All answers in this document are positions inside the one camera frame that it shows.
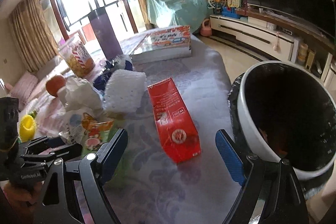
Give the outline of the person's left hand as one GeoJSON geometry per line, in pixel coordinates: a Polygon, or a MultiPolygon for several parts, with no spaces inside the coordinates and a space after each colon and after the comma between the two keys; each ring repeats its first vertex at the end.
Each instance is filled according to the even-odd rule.
{"type": "Polygon", "coordinates": [[[33,223],[34,210],[39,199],[43,182],[37,182],[33,191],[19,188],[7,181],[2,188],[10,205],[6,212],[1,212],[1,223],[33,223]]]}

